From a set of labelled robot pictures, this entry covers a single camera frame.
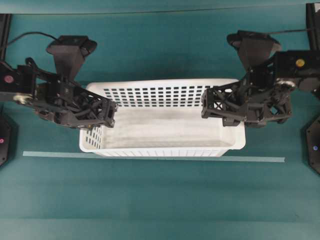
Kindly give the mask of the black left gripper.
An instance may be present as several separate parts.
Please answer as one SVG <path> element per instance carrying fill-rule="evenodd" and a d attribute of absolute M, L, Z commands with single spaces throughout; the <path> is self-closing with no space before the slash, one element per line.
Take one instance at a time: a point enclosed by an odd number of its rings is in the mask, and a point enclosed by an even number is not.
<path fill-rule="evenodd" d="M 73 129 L 115 126 L 118 104 L 109 98 L 88 91 L 74 82 L 53 74 L 37 83 L 32 76 L 32 99 L 29 106 L 43 120 Z"/>

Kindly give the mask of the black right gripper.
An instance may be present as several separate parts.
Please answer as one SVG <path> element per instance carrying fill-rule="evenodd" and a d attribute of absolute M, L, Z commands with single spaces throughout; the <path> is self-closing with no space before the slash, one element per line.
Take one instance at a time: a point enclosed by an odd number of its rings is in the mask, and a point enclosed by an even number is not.
<path fill-rule="evenodd" d="M 292 92 L 291 78 L 276 77 L 271 67 L 251 67 L 240 81 L 207 88 L 201 96 L 201 117 L 221 117 L 225 127 L 283 124 L 292 116 Z"/>

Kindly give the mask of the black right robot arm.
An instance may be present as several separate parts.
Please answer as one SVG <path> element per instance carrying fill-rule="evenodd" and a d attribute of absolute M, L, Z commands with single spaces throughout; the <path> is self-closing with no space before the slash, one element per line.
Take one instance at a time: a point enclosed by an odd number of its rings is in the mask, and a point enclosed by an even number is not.
<path fill-rule="evenodd" d="M 221 118 L 225 127 L 283 124 L 292 116 L 291 94 L 296 89 L 320 96 L 319 51 L 278 51 L 249 67 L 241 80 L 206 89 L 201 116 Z"/>

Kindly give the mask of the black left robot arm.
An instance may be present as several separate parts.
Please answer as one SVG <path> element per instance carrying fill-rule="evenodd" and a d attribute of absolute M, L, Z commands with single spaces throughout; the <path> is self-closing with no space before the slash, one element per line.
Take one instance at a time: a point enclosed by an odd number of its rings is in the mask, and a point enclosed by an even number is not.
<path fill-rule="evenodd" d="M 115 126 L 118 105 L 68 77 L 40 69 L 28 57 L 12 68 L 0 62 L 0 100 L 31 108 L 41 119 L 73 129 Z"/>

